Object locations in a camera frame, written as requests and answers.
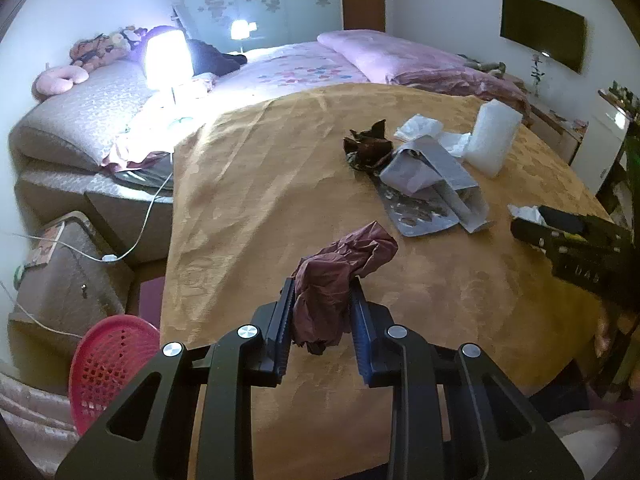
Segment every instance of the pink fabric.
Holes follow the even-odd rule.
[[[530,111],[526,95],[512,82],[465,67],[463,57],[437,48],[375,30],[325,32],[318,42],[342,54],[372,83],[498,99],[527,115]]]
[[[294,341],[337,345],[349,331],[349,282],[375,272],[397,251],[394,238],[372,222],[303,260],[294,272]]]

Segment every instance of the white cable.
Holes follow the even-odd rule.
[[[90,260],[93,260],[94,262],[98,262],[98,263],[101,263],[101,264],[113,264],[115,262],[119,262],[120,260],[123,260],[124,258],[129,256],[131,254],[131,252],[133,251],[133,249],[135,249],[136,246],[138,245],[138,243],[140,242],[140,239],[142,238],[142,235],[145,232],[146,223],[149,220],[149,215],[151,215],[151,208],[154,206],[154,203],[156,202],[156,198],[158,198],[158,195],[162,191],[162,188],[164,186],[166,186],[166,183],[169,182],[169,179],[172,176],[174,176],[174,172],[173,171],[171,173],[169,173],[169,176],[162,183],[162,186],[160,186],[158,188],[158,191],[156,191],[156,194],[151,199],[151,204],[149,204],[149,208],[146,210],[145,221],[142,222],[142,229],[140,229],[140,234],[138,235],[138,239],[136,240],[136,243],[134,243],[133,246],[126,253],[124,253],[122,256],[116,257],[115,254],[105,254],[102,258],[94,258],[93,256],[90,256],[89,254],[83,253],[80,249],[76,249],[75,247],[73,247],[73,246],[71,246],[69,244],[65,244],[64,242],[61,242],[59,240],[52,240],[50,238],[41,238],[39,236],[21,235],[21,234],[18,234],[18,233],[9,233],[9,234],[11,234],[13,236],[18,236],[20,238],[27,238],[29,240],[41,240],[43,242],[53,242],[53,243],[56,243],[56,244],[60,244],[60,245],[63,245],[65,247],[68,247],[69,249],[71,249],[72,251],[75,251],[78,254],[82,254],[82,256],[84,256],[85,258],[89,258]]]
[[[31,314],[29,314],[26,309],[20,304],[18,303],[16,300],[14,300],[14,297],[11,295],[11,293],[9,292],[9,290],[6,288],[5,284],[2,282],[2,280],[0,280],[0,286],[2,287],[2,290],[4,290],[4,292],[7,294],[7,296],[9,297],[9,299],[11,300],[11,302],[18,307],[21,311],[23,311],[36,325],[38,325],[39,327],[42,327],[44,330],[49,330],[49,332],[53,332],[54,334],[60,334],[60,335],[68,335],[70,337],[75,337],[78,339],[82,339],[81,335],[78,334],[71,334],[69,332],[62,332],[61,330],[54,330],[52,328],[49,328],[48,326],[44,326],[41,322],[39,322],[37,319],[35,319]]]

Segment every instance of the wall-mounted tv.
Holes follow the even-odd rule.
[[[582,72],[586,20],[543,0],[502,0],[500,35]]]

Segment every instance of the dark brown cloth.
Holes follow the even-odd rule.
[[[347,163],[356,171],[374,173],[381,171],[391,161],[394,144],[385,138],[386,120],[378,121],[370,130],[358,133],[350,130],[342,145]]]
[[[372,222],[303,260],[293,273],[294,341],[314,354],[336,346],[349,331],[349,282],[378,270],[397,251],[393,237]]]

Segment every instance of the glowing light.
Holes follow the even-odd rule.
[[[193,77],[191,54],[181,30],[171,30],[149,40],[145,72],[146,84],[153,90],[169,89]]]
[[[246,40],[254,30],[258,30],[255,22],[247,22],[247,20],[235,20],[231,24],[231,39]]]
[[[629,119],[626,118],[625,114],[623,114],[622,112],[618,112],[616,114],[616,126],[619,127],[621,130],[626,130],[626,127],[628,126],[628,122],[629,122]]]

